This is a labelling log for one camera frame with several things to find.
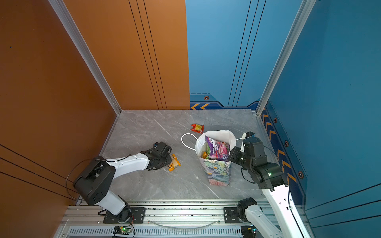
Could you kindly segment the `small orange yellow snack pack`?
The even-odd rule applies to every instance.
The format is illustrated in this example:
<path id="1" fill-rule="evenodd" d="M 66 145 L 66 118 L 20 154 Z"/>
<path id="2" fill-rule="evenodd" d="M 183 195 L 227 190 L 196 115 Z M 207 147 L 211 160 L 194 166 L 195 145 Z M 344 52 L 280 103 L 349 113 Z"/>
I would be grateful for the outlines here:
<path id="1" fill-rule="evenodd" d="M 181 166 L 179 160 L 177 159 L 175 154 L 171 154 L 172 162 L 168 166 L 169 172 L 174 171 L 177 167 Z"/>

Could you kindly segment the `purple small snack bag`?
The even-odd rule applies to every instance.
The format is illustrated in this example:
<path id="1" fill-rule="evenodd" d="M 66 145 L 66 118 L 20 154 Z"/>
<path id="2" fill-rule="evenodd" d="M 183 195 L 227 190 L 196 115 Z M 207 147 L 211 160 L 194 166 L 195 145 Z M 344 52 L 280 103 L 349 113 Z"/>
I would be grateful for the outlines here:
<path id="1" fill-rule="evenodd" d="M 230 145 L 226 142 L 221 142 L 210 137 L 205 137 L 208 143 L 208 158 L 210 160 L 228 161 Z"/>

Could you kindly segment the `colourful white paper bag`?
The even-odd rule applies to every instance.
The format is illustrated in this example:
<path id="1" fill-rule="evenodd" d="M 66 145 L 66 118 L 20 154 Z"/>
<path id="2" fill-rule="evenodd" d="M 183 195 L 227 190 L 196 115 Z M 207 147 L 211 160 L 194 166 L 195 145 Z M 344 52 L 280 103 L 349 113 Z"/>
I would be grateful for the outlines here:
<path id="1" fill-rule="evenodd" d="M 203 167 L 209 184 L 228 186 L 230 183 L 231 164 L 228 158 L 230 151 L 236 147 L 237 139 L 231 131 L 207 131 L 200 137 L 195 138 L 194 147 L 185 144 L 184 137 L 195 135 L 186 133 L 181 137 L 181 143 L 188 149 L 193 150 Z"/>

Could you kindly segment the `green Lays chips bag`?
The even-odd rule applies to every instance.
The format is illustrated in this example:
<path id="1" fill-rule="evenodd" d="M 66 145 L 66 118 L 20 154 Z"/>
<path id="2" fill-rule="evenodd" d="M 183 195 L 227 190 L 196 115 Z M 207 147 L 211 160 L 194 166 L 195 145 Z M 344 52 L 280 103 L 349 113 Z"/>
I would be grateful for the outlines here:
<path id="1" fill-rule="evenodd" d="M 200 150 L 200 153 L 199 153 L 200 158 L 201 158 L 201 156 L 202 156 L 203 151 L 206 151 L 206 152 L 208 153 L 208 149 L 209 149 L 208 143 L 205 142 L 205 143 L 203 144 L 201 150 Z"/>

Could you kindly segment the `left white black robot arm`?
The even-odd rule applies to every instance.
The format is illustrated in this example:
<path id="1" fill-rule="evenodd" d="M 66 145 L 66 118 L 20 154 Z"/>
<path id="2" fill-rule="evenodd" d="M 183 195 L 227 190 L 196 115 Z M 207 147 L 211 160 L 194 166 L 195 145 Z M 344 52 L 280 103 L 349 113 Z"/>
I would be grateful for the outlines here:
<path id="1" fill-rule="evenodd" d="M 73 182 L 74 189 L 88 205 L 97 205 L 119 223 L 132 221 L 133 212 L 128 203 L 110 191 L 114 179 L 135 171 L 154 171 L 172 162 L 172 148 L 155 143 L 151 149 L 117 159 L 98 156 L 84 168 Z"/>

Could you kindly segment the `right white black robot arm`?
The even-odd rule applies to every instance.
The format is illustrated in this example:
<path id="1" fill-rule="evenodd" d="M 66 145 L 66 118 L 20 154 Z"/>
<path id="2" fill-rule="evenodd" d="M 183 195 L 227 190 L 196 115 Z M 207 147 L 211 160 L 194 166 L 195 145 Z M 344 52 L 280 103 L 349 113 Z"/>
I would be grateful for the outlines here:
<path id="1" fill-rule="evenodd" d="M 245 198 L 238 202 L 237 215 L 241 221 L 253 224 L 264 238 L 311 237 L 278 164 L 270 163 L 265 155 L 256 154 L 253 149 L 242 151 L 238 147 L 231 150 L 229 161 L 249 172 L 253 183 L 258 185 L 268 200 L 278 226 L 266 217 L 253 198 Z"/>

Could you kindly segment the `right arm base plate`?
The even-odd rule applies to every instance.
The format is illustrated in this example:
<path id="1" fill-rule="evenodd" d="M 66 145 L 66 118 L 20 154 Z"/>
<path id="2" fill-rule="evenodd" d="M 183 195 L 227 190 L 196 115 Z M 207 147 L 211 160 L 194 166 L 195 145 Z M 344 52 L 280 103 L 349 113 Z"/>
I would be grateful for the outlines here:
<path id="1" fill-rule="evenodd" d="M 237 207 L 224 207 L 224 221 L 226 224 L 235 224 L 235 223 L 246 223 L 247 221 L 242 220 L 239 216 Z"/>

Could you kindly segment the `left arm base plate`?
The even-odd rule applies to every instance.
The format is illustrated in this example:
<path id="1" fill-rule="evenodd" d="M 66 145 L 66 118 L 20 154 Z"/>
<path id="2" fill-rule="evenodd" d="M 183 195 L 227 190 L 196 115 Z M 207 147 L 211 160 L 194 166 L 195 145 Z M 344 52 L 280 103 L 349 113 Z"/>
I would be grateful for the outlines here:
<path id="1" fill-rule="evenodd" d="M 121 214 L 113 215 L 107 211 L 104 216 L 104 224 L 142 224 L 144 222 L 146 208 L 132 207 L 129 210 L 124 209 Z"/>

